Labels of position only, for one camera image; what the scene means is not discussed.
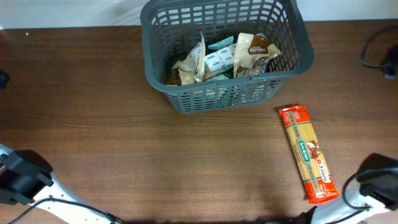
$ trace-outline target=brown wooden surface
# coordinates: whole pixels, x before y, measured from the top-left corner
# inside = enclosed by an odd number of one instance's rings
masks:
[[[370,153],[396,157],[398,82],[358,60],[363,40],[393,22],[308,22],[308,72],[267,103],[191,115],[146,81],[140,27],[3,30],[12,82],[0,92],[0,143],[37,151],[63,185],[125,220],[294,217],[313,205],[275,109],[307,105],[339,189]],[[381,37],[371,59],[396,37]],[[26,208],[0,205],[0,223]],[[21,223],[63,222],[38,209]]]

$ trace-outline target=brand logo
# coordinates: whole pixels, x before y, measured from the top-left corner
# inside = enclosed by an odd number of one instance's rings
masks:
[[[328,171],[326,169],[326,166],[323,165],[323,160],[317,159],[317,165],[318,165],[319,173],[321,173],[322,180],[325,183],[330,183],[330,178],[329,178],[329,175],[328,175]]]
[[[298,147],[298,149],[300,150],[300,153],[301,153],[303,162],[304,162],[305,164],[310,163],[310,162],[311,162],[311,158],[310,158],[310,156],[308,155],[307,147],[305,147],[305,143],[304,143],[303,139],[297,140],[297,147]]]
[[[262,48],[260,46],[251,47],[249,50],[250,50],[250,53],[264,53],[264,54],[268,53],[267,49],[264,49],[264,48]]]
[[[250,46],[248,47],[248,54],[268,54],[268,47],[271,44],[272,43],[267,38],[260,35],[255,35]]]

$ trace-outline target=black cord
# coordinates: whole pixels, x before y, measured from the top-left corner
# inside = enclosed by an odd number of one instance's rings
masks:
[[[88,208],[96,213],[99,213],[101,215],[104,215],[105,217],[107,217],[112,223],[114,223],[116,221],[116,217],[108,212],[104,212],[101,211],[97,208],[91,207],[89,205],[85,205],[82,203],[78,203],[78,202],[70,202],[67,200],[62,200],[62,199],[56,199],[56,198],[46,198],[43,199],[39,202],[37,202],[36,204],[32,205],[30,208],[28,208],[26,211],[24,211],[24,213],[22,213],[20,216],[18,216],[16,219],[14,219],[13,221],[9,222],[8,224],[15,224],[17,223],[21,218],[23,218],[24,216],[26,216],[29,212],[31,212],[35,207],[37,207],[38,205],[40,205],[41,203],[44,202],[60,202],[60,203],[65,203],[65,204],[69,204],[69,205],[75,205],[75,206],[79,206],[79,207],[83,207],[83,208]]]
[[[370,208],[372,208],[372,206],[357,207],[348,202],[347,196],[346,196],[346,189],[347,189],[348,185],[355,178],[362,177],[363,175],[366,175],[366,174],[375,173],[375,172],[387,172],[387,171],[394,171],[394,170],[398,171],[398,167],[388,167],[388,168],[381,168],[381,169],[367,169],[367,170],[357,172],[356,174],[352,175],[351,177],[349,177],[347,179],[347,181],[343,185],[343,190],[342,190],[341,194],[342,194],[344,203],[347,204],[347,206],[349,206],[350,208],[355,209],[355,210],[362,210],[362,211],[369,210]]]
[[[365,210],[356,211],[356,212],[352,213],[351,215],[348,215],[348,216],[346,216],[346,217],[344,217],[344,218],[342,218],[342,219],[339,219],[339,220],[337,220],[337,221],[333,221],[333,222],[330,222],[330,223],[326,223],[326,224],[337,224],[337,223],[341,223],[341,222],[343,222],[343,221],[345,221],[345,220],[347,220],[347,219],[349,219],[349,218],[353,218],[354,216],[356,216],[356,215],[358,215],[358,214],[360,214],[360,213],[362,213],[362,212],[364,212],[364,211],[365,211]]]
[[[385,27],[379,31],[377,31],[376,33],[374,33],[367,41],[365,41],[365,44],[362,48],[362,52],[361,52],[361,64],[367,68],[377,68],[377,69],[381,69],[381,68],[391,68],[391,67],[398,67],[398,65],[371,65],[367,62],[365,62],[365,55],[366,52],[368,51],[368,47],[370,45],[370,43],[376,38],[378,37],[380,34],[383,34],[391,29],[396,29],[398,28],[398,25],[391,25],[388,27]]]

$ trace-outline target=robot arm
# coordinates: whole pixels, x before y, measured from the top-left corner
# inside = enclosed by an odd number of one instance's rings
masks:
[[[89,208],[49,200],[60,199],[90,206],[66,189],[52,172],[50,164],[35,152],[14,152],[0,144],[0,156],[0,203],[37,204],[38,208],[67,223],[120,223],[115,216],[104,211],[99,213]]]
[[[123,222],[89,206],[67,190],[52,171],[50,164],[35,152],[14,152],[0,144],[0,203],[30,204],[73,224]],[[355,178],[358,183],[346,191]],[[345,183],[342,196],[281,224],[357,224],[378,213],[396,210],[398,162],[380,154],[369,156],[359,172]]]

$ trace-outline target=white plastic part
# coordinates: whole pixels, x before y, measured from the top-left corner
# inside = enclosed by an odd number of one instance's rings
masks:
[[[372,206],[372,208],[370,208],[369,211],[364,211],[360,214],[353,216],[352,218],[349,218],[348,220],[339,222],[339,224],[357,224],[360,221],[373,215],[389,211],[385,208],[385,205],[378,200],[369,196],[363,197],[359,193],[360,186],[361,185],[359,183],[355,183],[352,188],[347,189],[346,195],[348,202],[357,207],[370,205]],[[331,202],[319,205],[313,213],[311,224],[324,224],[338,221],[342,218],[347,217],[348,215],[351,215],[354,212],[357,212],[357,210],[354,210],[347,206],[344,203],[342,196],[340,195],[340,197],[334,199]]]
[[[9,155],[13,150],[6,146],[0,144],[0,155]],[[70,202],[78,202],[85,205],[89,205],[87,202],[83,201],[75,194],[71,193],[66,189],[54,175],[51,173],[51,178],[53,180],[53,185],[51,187],[44,187],[35,197],[35,203],[40,200],[53,197],[57,199],[67,200]],[[55,216],[58,216],[62,220],[71,224],[110,224],[111,222],[104,215],[94,212],[88,208],[79,207],[76,205],[69,205],[61,202],[44,202],[37,206],[37,208],[44,209]]]

